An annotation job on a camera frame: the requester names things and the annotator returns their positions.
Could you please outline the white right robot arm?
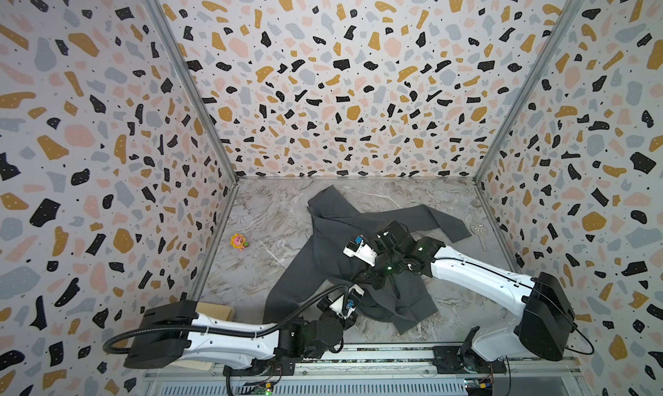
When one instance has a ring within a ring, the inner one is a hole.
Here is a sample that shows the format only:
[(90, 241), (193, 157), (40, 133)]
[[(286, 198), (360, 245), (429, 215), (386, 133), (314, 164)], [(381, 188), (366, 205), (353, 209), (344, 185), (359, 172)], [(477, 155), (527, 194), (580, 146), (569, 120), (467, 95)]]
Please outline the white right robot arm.
[(518, 355), (561, 361), (576, 329), (573, 308), (549, 273), (528, 277), (482, 263), (431, 237), (415, 240), (397, 222), (371, 238), (350, 240), (344, 253), (366, 264), (358, 279), (376, 289), (384, 287), (390, 275), (409, 272), (452, 282), (509, 312), (498, 325), (472, 328), (455, 352), (442, 357), (442, 368), (478, 372), (493, 361)]

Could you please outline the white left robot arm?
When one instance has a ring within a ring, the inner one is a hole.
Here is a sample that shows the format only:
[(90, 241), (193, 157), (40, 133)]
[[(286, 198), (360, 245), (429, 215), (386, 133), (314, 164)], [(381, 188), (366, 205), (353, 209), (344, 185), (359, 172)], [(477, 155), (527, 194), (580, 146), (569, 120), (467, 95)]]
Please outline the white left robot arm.
[(300, 361), (340, 351), (345, 331), (358, 318), (354, 301), (345, 308), (342, 302), (324, 299), (318, 319), (295, 317), (282, 325), (224, 321), (191, 300), (160, 306), (143, 315), (139, 329), (145, 332), (133, 339), (124, 366), (157, 369), (177, 361), (200, 361), (235, 371), (256, 371), (269, 364), (290, 370)]

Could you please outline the dark grey zip jacket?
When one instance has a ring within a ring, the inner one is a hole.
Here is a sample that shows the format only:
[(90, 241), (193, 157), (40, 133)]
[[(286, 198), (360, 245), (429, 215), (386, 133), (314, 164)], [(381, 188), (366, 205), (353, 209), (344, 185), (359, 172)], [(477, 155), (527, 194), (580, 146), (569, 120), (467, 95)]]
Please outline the dark grey zip jacket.
[(359, 311), (404, 333), (438, 311), (422, 277), (431, 273), (426, 258), (442, 245), (412, 234), (441, 230), (451, 242), (471, 235), (462, 220), (424, 204), (361, 212), (335, 186), (312, 197), (307, 210), (313, 233), (270, 291), (265, 323), (283, 320), (329, 281), (362, 288)]

